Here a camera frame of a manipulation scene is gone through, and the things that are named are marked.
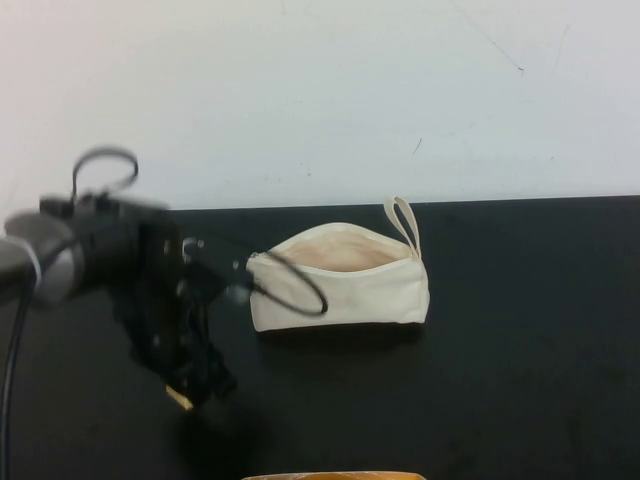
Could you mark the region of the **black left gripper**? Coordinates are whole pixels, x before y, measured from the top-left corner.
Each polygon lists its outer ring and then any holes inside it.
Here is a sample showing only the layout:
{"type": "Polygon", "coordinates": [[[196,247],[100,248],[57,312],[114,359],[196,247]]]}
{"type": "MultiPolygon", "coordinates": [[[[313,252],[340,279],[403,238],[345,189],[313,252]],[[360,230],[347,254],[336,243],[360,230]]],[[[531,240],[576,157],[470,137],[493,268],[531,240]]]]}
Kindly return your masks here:
{"type": "Polygon", "coordinates": [[[181,408],[224,401],[237,385],[206,337],[204,306],[213,283],[208,270],[183,250],[196,245],[173,223],[142,224],[133,277],[112,288],[116,318],[131,342],[130,359],[162,380],[181,408]],[[170,385],[168,373],[193,373],[193,403],[170,385]]]}

